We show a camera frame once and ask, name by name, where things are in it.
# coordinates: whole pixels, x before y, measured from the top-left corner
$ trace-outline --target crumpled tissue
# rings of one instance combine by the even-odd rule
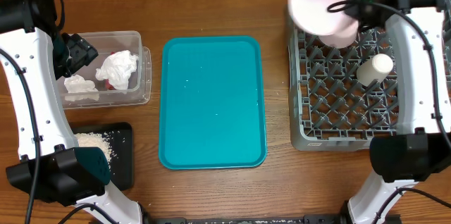
[[[96,69],[96,79],[108,80],[117,90],[128,89],[128,79],[136,71],[138,56],[130,51],[119,51],[108,56],[101,68]]]
[[[86,93],[98,92],[92,80],[85,80],[80,75],[73,75],[72,77],[64,79],[64,86],[69,93]],[[65,96],[66,101],[79,101],[83,99],[99,100],[99,94],[81,94],[77,96]]]

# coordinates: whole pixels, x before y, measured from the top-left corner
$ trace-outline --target dish rack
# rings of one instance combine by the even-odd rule
[[[322,44],[299,30],[288,16],[290,56],[290,135],[303,151],[368,149],[371,139],[396,133],[398,115],[396,65],[382,82],[362,86],[355,73],[376,54],[395,62],[390,39],[382,29],[359,33],[344,49]],[[451,88],[451,22],[446,14],[444,63]]]

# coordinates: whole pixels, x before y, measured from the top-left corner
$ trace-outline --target black base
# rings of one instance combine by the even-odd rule
[[[185,218],[157,218],[154,224],[353,224],[340,214],[312,214],[300,218],[240,218],[187,220]],[[400,216],[388,216],[384,224],[402,224]]]
[[[72,128],[77,133],[99,133],[108,135],[108,143],[116,154],[111,157],[111,181],[120,190],[130,189],[134,182],[133,131],[129,123],[88,125]]]

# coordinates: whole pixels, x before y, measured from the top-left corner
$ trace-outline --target wooden table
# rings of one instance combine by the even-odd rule
[[[65,0],[65,31],[137,30],[152,52],[152,97],[143,106],[66,111],[71,123],[127,121],[135,131],[135,186],[125,192],[153,217],[232,218],[337,213],[371,171],[367,151],[304,152],[290,143],[287,0]],[[250,35],[261,45],[268,157],[258,168],[171,171],[158,158],[161,53],[173,37]],[[0,170],[18,163],[18,130],[0,77]],[[418,186],[451,201],[451,169]],[[0,223],[22,223],[28,195],[0,172]],[[69,208],[37,201],[33,223],[56,223]],[[393,209],[405,223],[451,223],[451,211],[415,194]],[[87,223],[78,213],[70,223]]]

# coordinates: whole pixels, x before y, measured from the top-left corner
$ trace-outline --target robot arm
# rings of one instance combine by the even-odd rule
[[[398,193],[399,188],[412,188],[431,173],[439,173],[451,164],[451,152],[443,137],[443,133],[448,134],[451,130],[451,106],[443,63],[443,5],[440,0],[381,1],[396,9],[404,9],[407,17],[424,31],[433,47],[438,100],[445,131],[440,131],[435,119],[431,61],[424,42],[406,20],[379,12],[393,46],[400,111],[397,136],[373,139],[370,157],[374,171],[347,203],[350,222],[355,224],[384,223],[389,210],[402,196]]]
[[[40,156],[36,157],[27,99],[18,72],[0,56],[11,91],[19,129],[20,164],[6,169],[8,181],[30,193],[36,158],[39,176],[36,199],[64,206],[91,203],[120,223],[146,223],[147,214],[111,181],[108,164],[98,148],[80,148],[61,106],[56,80],[69,77],[97,57],[78,35],[60,35],[54,0],[0,0],[0,49],[22,68],[34,103]],[[97,211],[85,209],[103,223]]]

